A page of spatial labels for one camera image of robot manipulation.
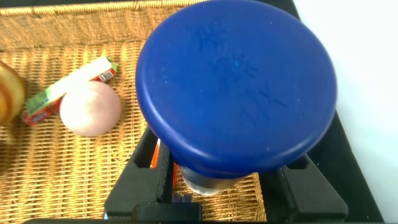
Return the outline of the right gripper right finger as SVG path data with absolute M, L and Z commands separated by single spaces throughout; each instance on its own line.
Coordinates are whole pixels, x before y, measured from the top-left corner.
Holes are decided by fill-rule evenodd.
M 279 169 L 259 174 L 269 222 L 342 222 L 348 206 L 304 155 Z

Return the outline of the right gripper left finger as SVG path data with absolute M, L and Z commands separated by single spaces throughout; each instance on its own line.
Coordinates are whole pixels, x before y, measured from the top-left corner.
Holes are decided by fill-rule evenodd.
M 147 202 L 172 201 L 174 160 L 168 148 L 159 147 L 156 167 L 150 164 L 158 137 L 146 128 L 104 204 L 109 218 L 130 218 L 134 207 Z

